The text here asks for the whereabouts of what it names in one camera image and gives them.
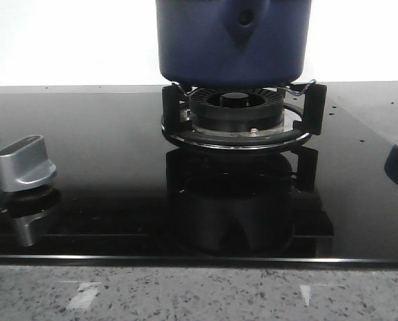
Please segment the blue cooking pot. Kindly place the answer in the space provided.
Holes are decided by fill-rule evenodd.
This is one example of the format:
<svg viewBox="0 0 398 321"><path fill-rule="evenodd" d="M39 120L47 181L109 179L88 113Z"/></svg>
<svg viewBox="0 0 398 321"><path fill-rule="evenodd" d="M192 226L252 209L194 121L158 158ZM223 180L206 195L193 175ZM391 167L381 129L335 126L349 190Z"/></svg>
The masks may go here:
<svg viewBox="0 0 398 321"><path fill-rule="evenodd" d="M311 1L156 1L164 78L205 88L262 88L302 74Z"/></svg>

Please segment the black pot support grate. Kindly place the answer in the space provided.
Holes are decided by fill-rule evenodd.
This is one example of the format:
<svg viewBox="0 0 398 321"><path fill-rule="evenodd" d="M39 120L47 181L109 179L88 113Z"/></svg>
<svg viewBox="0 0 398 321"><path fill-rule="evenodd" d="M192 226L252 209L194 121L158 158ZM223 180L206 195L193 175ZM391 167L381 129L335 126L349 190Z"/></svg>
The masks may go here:
<svg viewBox="0 0 398 321"><path fill-rule="evenodd" d="M227 152L267 152L302 145L322 132L327 87L315 80L263 88L282 96L284 119L271 129L252 128L248 132L208 130L194 125L189 98L200 89L176 83L162 89L162 134L176 146Z"/></svg>

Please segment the black glass gas cooktop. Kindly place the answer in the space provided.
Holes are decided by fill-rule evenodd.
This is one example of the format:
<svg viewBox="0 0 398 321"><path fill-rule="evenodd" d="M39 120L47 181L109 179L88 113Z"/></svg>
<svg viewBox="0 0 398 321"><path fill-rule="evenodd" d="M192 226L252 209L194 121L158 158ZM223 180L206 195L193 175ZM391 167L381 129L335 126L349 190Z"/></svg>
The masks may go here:
<svg viewBox="0 0 398 321"><path fill-rule="evenodd" d="M398 82L330 83L322 134L269 156L160 115L160 88L0 88L0 150L42 135L57 169L0 189L0 264L398 268Z"/></svg>

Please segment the silver stove control knob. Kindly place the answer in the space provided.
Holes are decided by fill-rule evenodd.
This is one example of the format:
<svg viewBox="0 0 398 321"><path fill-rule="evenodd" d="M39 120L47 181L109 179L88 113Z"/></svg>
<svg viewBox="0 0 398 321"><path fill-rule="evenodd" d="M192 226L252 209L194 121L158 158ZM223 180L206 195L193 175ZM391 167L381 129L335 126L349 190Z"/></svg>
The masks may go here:
<svg viewBox="0 0 398 321"><path fill-rule="evenodd" d="M56 175L42 135L26 136L0 150L0 189L4 192L48 185Z"/></svg>

